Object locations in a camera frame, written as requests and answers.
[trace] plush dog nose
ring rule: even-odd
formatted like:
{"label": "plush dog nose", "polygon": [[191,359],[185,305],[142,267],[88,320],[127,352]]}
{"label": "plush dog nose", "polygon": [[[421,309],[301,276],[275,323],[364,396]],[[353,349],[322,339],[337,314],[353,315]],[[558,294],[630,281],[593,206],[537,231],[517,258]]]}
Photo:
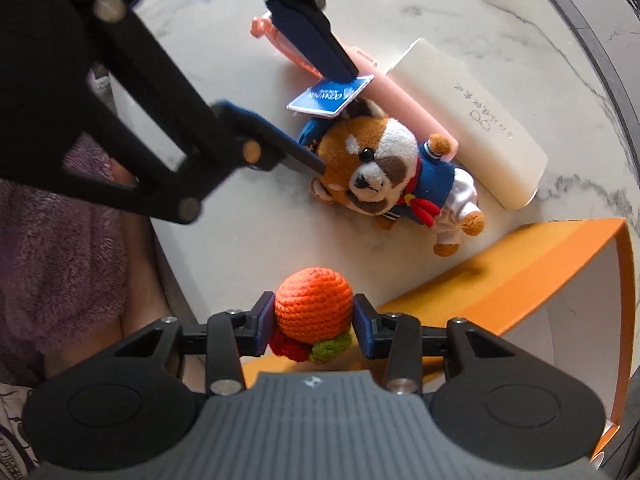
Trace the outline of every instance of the plush dog nose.
{"label": "plush dog nose", "polygon": [[358,189],[366,189],[367,187],[369,187],[369,183],[367,182],[367,179],[362,175],[358,175],[358,177],[356,178],[356,187]]}

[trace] white pants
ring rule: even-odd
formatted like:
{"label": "white pants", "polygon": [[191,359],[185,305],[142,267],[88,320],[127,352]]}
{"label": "white pants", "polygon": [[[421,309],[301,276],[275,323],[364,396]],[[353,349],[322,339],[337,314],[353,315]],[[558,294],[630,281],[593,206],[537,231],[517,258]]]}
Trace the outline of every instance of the white pants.
{"label": "white pants", "polygon": [[460,243],[460,222],[478,208],[478,192],[474,178],[465,170],[456,168],[453,188],[431,230],[436,233],[436,243],[456,245]]}

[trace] plush dog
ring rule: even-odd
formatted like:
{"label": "plush dog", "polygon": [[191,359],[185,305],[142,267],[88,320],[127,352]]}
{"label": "plush dog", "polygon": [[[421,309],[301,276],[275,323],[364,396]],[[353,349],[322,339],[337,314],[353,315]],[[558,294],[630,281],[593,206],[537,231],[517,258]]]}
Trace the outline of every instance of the plush dog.
{"label": "plush dog", "polygon": [[372,102],[357,99],[335,120],[311,119],[299,142],[326,165],[311,183],[321,202],[377,216],[385,229],[400,217],[426,225],[436,233],[438,256],[456,253],[460,231],[476,236],[484,229],[473,178],[440,160],[451,150],[447,138],[434,134],[418,146]]}

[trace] plush dog ear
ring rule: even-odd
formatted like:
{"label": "plush dog ear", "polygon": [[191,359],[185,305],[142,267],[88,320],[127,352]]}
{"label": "plush dog ear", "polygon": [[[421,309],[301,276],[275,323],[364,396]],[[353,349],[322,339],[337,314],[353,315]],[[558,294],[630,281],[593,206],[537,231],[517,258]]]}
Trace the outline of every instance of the plush dog ear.
{"label": "plush dog ear", "polygon": [[331,196],[329,190],[322,185],[322,182],[320,182],[318,178],[311,181],[311,193],[313,193],[313,196],[324,204],[331,204],[334,202],[334,197]]}
{"label": "plush dog ear", "polygon": [[355,98],[340,114],[341,119],[353,119],[355,117],[373,117],[382,119],[386,114],[375,102],[362,97]]}

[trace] orange box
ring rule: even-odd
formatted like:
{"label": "orange box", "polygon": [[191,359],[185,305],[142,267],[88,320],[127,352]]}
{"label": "orange box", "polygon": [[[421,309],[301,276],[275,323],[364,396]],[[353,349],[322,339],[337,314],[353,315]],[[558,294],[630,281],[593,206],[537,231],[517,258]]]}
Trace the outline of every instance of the orange box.
{"label": "orange box", "polygon": [[[411,314],[427,326],[466,317],[580,379],[607,413],[598,453],[622,419],[635,290],[625,219],[544,222],[517,229],[378,311]],[[436,389],[444,380],[441,360],[424,358],[423,365],[425,389]],[[366,360],[354,345],[322,367],[272,355],[246,364],[244,373],[252,384],[261,371],[367,368],[381,378],[384,367],[384,361]]]}

